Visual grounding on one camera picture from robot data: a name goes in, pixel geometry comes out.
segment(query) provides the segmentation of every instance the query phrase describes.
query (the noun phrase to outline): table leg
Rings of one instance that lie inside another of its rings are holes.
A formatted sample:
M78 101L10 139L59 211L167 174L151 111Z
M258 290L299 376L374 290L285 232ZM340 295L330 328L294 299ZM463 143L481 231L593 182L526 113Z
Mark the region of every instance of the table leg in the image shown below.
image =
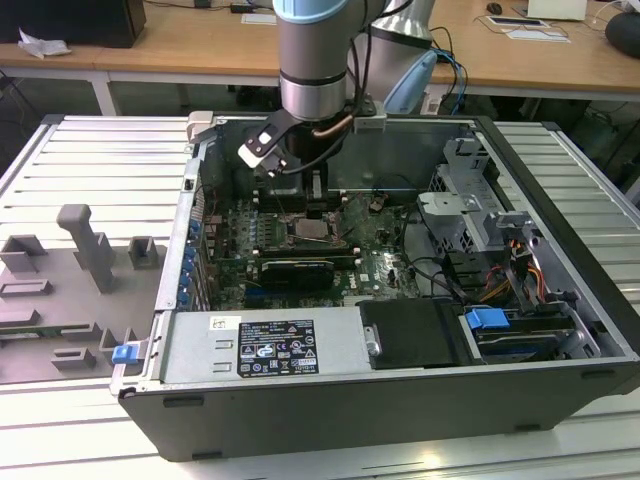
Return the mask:
M178 83L178 98L180 99L180 108L186 109L191 106L191 99L189 98L189 91L184 83Z
M640 175L636 178L636 181L633 182L629 190L627 190L626 196L631 203L633 203L636 207L640 208Z
M96 74L90 82L100 105L100 112L103 116L119 116L120 108L111 94L109 76L104 72L96 72Z

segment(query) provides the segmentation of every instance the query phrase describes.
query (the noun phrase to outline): blue cable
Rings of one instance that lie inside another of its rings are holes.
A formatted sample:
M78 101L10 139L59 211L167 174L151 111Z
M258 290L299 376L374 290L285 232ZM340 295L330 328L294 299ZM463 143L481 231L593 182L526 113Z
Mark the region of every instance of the blue cable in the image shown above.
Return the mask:
M458 113L458 110L462 106L462 100L464 99L464 92L467 89L467 80L462 72L462 67L457 60L453 58L453 56L444 50L434 48L433 49L438 56L444 58L451 66L455 69L458 78L460 79L460 90L458 92L458 97L456 98L456 103L453 106L453 110L451 110L451 115L455 115Z

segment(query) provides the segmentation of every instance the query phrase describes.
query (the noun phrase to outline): gray 3d printed part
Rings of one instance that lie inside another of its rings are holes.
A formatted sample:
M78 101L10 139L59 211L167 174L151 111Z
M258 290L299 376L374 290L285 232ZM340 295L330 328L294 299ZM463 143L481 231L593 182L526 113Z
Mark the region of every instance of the gray 3d printed part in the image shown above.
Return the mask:
M33 273L36 271L36 267L29 257L46 254L46 250L42 248L35 235L16 235L7 239L0 252L0 260L13 274Z
M71 234L82 262L89 269L100 293L109 293L113 286L111 267L100 254L100 246L89 225L89 218L91 209L88 205L64 205L56 222Z
M0 312L0 328L25 327L38 323L40 314L37 310L17 310Z
M66 328L60 335L72 342L97 340L102 336L102 329L97 323L90 323L84 328Z
M113 262L116 259L116 252L114 252L113 249L111 248L111 244L109 244L109 239L104 233L96 233L95 237L96 237L96 240L98 241L98 250L100 251L100 255L102 256L104 261L107 262L107 265L109 265L109 267L113 267ZM76 260L78 261L78 265L80 265L80 268L82 270L86 270L87 266L82 260L82 255L80 255L80 252L73 252L73 255L76 257Z
M129 242L129 258L134 270L158 268L158 251L153 237L133 237Z
M93 368L96 357L88 348L58 348L53 351L51 363L58 370Z
M118 346L118 341L113 336L113 333L108 328L105 328L102 332L102 338L100 339L100 345L98 351L104 355L105 360L113 365L111 357L113 356L113 350Z
M49 280L16 280L0 283L0 298L33 297L49 295L52 286Z

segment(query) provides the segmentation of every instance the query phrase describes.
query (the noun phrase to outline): black cable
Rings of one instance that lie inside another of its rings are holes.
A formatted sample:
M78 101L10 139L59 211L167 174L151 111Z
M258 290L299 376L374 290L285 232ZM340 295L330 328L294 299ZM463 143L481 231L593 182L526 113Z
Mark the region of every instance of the black cable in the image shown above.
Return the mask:
M353 39L351 40L351 56L353 57L353 69L355 70L355 72L351 72L351 75L353 76L353 84L355 85L353 98L357 105L360 101L362 87L360 85L360 59L358 58L358 48L356 47L356 42L354 42Z
M442 275L442 276L444 277L444 279L445 279L445 280L447 279L447 276L444 274L444 272L443 272L442 270L440 270L439 272L434 273L434 274L433 274L433 278L436 278L438 275ZM434 287L434 282L433 282L433 281L431 281L431 296L432 296L432 297L433 297L433 295L434 295L434 288L435 288L435 287Z
M467 86L469 85L469 72L467 71L467 67L462 65L457 60L456 60L456 62L458 63L458 65L460 65L460 68L464 72L464 86L462 87L462 99L464 100L464 96L467 93Z
M211 190L213 190L212 185L209 185L208 183L201 183L200 186L196 188L196 191L193 192L193 197L195 198L196 195L198 195L198 192L200 192L200 190L202 190L203 188L210 188Z
M407 178L407 176L406 176L406 175L403 175L403 174L401 174L401 173L391 173L391 172L389 172L389 173L383 173L383 174L382 174L382 175L380 175L378 178L376 178L376 181L375 181L375 182L373 182L373 186L372 186L372 188L371 188L371 189L372 189L374 192L379 191L379 190L380 190L380 188L382 187L382 180L383 180L384 178L389 178L389 177L397 177L397 178L400 178L400 179L404 180L404 182L405 182L407 185L409 185L411 188L413 188L414 190L416 190L416 191L420 190L420 189L418 188L418 186L417 186L415 183L413 183L411 180L409 180L409 179Z
M369 0L365 0L364 2L364 12L362 15L362 25L360 26L360 30L364 30L367 26L367 20L369 19Z
M433 33L433 32L437 32L438 30L443 30L444 33L447 34L447 38L449 39L449 51L451 52L451 57L455 60L456 54L453 52L453 40L451 38L451 32L449 32L449 29L447 27L435 27L435 28L432 28L429 31L431 33ZM436 47L438 47L438 43L435 41L435 39L433 40L433 42L436 44Z
M302 173L306 170L309 170L310 168L315 167L319 163L324 162L327 158L333 155L333 153L340 147L340 145L342 145L342 142L346 140L348 135L349 135L349 130L347 129L342 133L342 135L340 135L340 137L338 137L338 139L333 143L333 145L331 145L327 150L325 150L325 152L322 155L320 155L315 160L305 165L302 165L298 168L292 168L290 170L282 170L282 172L280 173L282 175L296 175L298 173Z
M589 103L589 106L587 107L587 109L589 110L593 110L594 112L598 112L601 113L603 115L611 115L612 113L616 113L619 112L620 110L622 110L624 107L626 107L627 105L629 105L629 102L624 102L622 105L620 105L618 108L615 108L613 110L609 110L609 111L605 111L605 110L598 110L597 108L594 108L591 106L593 102Z
M364 0L364 1L365 1L365 9L368 9L369 0ZM365 61L364 61L364 75L363 75L363 78L362 78L362 85L361 85L361 88L360 88L360 99L356 103L356 108L355 108L355 111L354 111L354 115L357 114L362 109L362 106L364 104L364 99L366 97L367 85L369 83L369 69L371 67L371 52L373 50L372 44L373 44L373 38L372 38L372 34L371 34L371 26L369 26L369 27L367 27L367 54L366 54ZM347 136L349 135L349 132L350 132L350 130L346 129L338 137L338 139L333 143L333 145L331 145L325 152L323 152L315 160L313 160L313 161L311 161L309 163L306 163L304 165L301 165L298 168L282 170L280 172L280 174L281 175L296 175L298 173L305 172L305 171L315 167L316 165L319 165L320 163L324 162L327 158L329 158L331 155L333 155L333 153L336 150L338 150L340 148L342 143L347 139Z
M38 109L33 106L33 104L29 101L27 97L24 96L24 93L22 93L22 90L20 90L18 88L18 85L16 85L16 82L13 81L13 78L11 78L9 75L4 73L2 70L0 70L0 74L3 77L5 77L7 80L9 80L9 83L13 86L13 89L18 93L18 95L20 95L20 98L22 98L22 101L29 107L29 109L35 114L35 116L38 117L38 119L42 118L42 115L40 115L40 112L38 111Z
M372 50L373 50L373 35L371 34L371 25L369 25L367 27L367 54L364 60L364 75L362 76L362 85L360 88L360 101L358 102L356 114L362 109L362 106L364 105L364 99L367 96L367 86L369 85L369 69L371 67Z
M442 30L444 33L446 33L447 39L449 40L449 52L451 52L451 58L453 58L455 60L455 63L448 62L451 65L451 68L453 70L453 83L451 84L451 88L449 88L449 91L447 91L446 95L442 98L442 103L444 103L447 100L449 100L449 98L451 97L451 94L453 93L453 91L456 88L456 85L458 84L458 69L456 68L456 63L461 68L464 69L465 73L466 73L466 68L460 62L458 62L456 60L456 53L455 53L455 51L453 49L453 38L451 37L451 32L449 31L449 29L447 27L435 27L435 28L432 28L429 31L433 33L433 32L437 32L439 30ZM440 47L440 45L438 45L438 42L437 42L437 40L435 38L433 39L433 43L435 44L435 46L436 46L436 48L438 50L445 51ZM465 81L465 87L464 87L465 91L466 91L466 85L467 85L467 82L468 82L468 79L469 79L469 75L468 74L466 74L466 75L467 75L467 81Z
M209 11L209 12L217 12L219 10L224 10L226 8L231 8L231 5L222 5L222 6L218 6L218 7L208 7L208 8L198 8L198 7L192 7L189 5L180 5L178 3L171 3L171 2L156 2L155 0L144 0L144 3L148 3L149 5L153 5L156 7L174 7L174 8L187 8L189 10L205 10L205 11Z
M633 135L633 132L635 131L636 128L638 128L638 125L640 125L640 119L638 119L638 121L636 121L635 125L633 127L631 127L631 130L629 130L629 132L625 135L624 139L622 140L622 142L620 142L620 144L618 145L618 147L613 151L613 153L611 154L611 156L609 157L609 159L605 162L605 164L602 167L602 171L605 172L607 170L607 168L609 168L609 166L611 165L611 162L613 162L613 159L615 158L615 156L618 154L618 152L622 149L622 147L624 146L625 143L627 143L627 140L629 140L629 138L631 137L631 135Z
M413 3L413 0L407 0L405 3L403 3L402 5L400 5L398 8L395 8L389 12L385 12L382 15L380 15L378 18L387 18L387 17L392 17L397 13L402 12L403 10L406 10L407 8L409 8L411 6L411 4Z
M402 231L400 232L400 252L402 253L402 257L405 259L405 262L407 262L407 265L413 267L413 269L418 275L429 280L430 282L435 283L436 285L441 286L447 292L451 293L451 295L454 295L457 297L458 294L448 284L438 280L437 278L435 278L434 275L429 275L428 273L425 273L422 270L420 270L418 267L416 267L414 263L418 261L418 259L413 261L409 260L409 256L407 255L407 250L405 247L405 239L407 234L407 227L409 226L409 218L411 217L411 214L413 213L413 210L415 207L416 207L415 204L411 204L409 206L409 208L407 209L407 215L405 216L404 222L402 223Z

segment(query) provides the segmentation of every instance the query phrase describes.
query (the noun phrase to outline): blue latch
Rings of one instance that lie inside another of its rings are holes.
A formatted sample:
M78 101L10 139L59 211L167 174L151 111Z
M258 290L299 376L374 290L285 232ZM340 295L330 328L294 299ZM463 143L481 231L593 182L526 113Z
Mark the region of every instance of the blue latch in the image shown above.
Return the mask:
M200 231L200 222L198 222L197 220L189 220L189 228L191 230L193 230L194 232L199 232Z
M196 253L198 252L193 247L185 247L184 249L184 256L187 258L195 258Z
M118 345L113 349L111 361L114 365L135 365L138 363L139 345Z
M476 328L509 328L509 319L501 308L474 308L465 315L472 330Z

